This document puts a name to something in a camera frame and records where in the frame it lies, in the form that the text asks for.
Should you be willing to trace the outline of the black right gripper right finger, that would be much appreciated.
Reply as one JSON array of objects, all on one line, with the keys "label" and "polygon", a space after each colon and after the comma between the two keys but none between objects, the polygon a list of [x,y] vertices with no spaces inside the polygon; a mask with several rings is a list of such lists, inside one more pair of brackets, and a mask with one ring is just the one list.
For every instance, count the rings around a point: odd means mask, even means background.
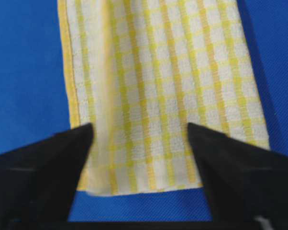
[{"label": "black right gripper right finger", "polygon": [[188,123],[212,220],[203,230],[288,230],[288,156]]}]

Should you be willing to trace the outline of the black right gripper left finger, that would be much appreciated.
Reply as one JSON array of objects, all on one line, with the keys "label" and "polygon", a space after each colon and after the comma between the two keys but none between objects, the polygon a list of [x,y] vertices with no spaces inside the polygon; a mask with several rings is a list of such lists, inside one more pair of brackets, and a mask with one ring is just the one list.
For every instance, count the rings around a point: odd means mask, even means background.
[{"label": "black right gripper left finger", "polygon": [[0,154],[0,230],[65,230],[92,124]]}]

